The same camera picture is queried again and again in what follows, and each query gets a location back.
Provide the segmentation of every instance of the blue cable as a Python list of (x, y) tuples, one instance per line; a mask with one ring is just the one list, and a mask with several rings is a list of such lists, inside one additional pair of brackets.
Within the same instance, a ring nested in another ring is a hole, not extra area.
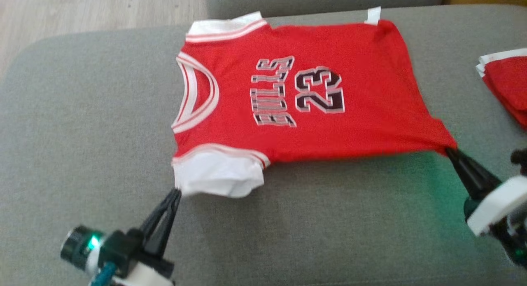
[(115, 271), (117, 271), (117, 265), (113, 262), (107, 262), (100, 270), (100, 273), (94, 277), (90, 286), (108, 286)]

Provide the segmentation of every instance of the robotic arm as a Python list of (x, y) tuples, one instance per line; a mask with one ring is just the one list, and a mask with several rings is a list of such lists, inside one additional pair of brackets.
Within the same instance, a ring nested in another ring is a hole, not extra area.
[[(505, 182), (460, 150), (446, 153), (469, 193), (469, 228), (498, 239), (510, 260), (527, 269), (527, 149), (511, 156), (522, 175)], [(62, 245), (61, 258), (93, 277), (90, 286), (174, 286), (174, 264), (163, 254), (180, 199), (181, 192), (172, 190), (139, 228), (126, 233), (78, 226)]]

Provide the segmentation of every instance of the bulls jersey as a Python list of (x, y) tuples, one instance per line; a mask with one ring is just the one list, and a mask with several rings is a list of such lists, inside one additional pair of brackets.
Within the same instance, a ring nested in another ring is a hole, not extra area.
[(274, 162), (455, 148), (395, 25), (366, 22), (272, 28), (256, 12), (193, 23), (177, 56), (176, 187), (241, 197)]

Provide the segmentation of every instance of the gray sofa seat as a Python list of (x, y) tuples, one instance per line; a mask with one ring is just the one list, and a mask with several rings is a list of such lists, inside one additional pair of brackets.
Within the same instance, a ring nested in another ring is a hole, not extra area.
[[(366, 11), (270, 18), (352, 23)], [(384, 9), (429, 111), (505, 179), (524, 131), (478, 76), (478, 56), (525, 47), (527, 9)], [(23, 51), (0, 86), (0, 284), (84, 285), (58, 251), (79, 223), (139, 225), (173, 188), (175, 56), (188, 26), (69, 35)], [(448, 160), (414, 153), (280, 164), (248, 197), (185, 198), (166, 257), (177, 285), (520, 285), (527, 276), (464, 223)]]

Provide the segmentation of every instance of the white tag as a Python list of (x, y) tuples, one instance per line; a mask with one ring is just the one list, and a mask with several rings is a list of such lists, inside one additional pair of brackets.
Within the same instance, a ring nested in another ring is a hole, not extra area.
[(364, 23), (377, 25), (380, 19), (380, 7), (368, 9), (368, 20)]

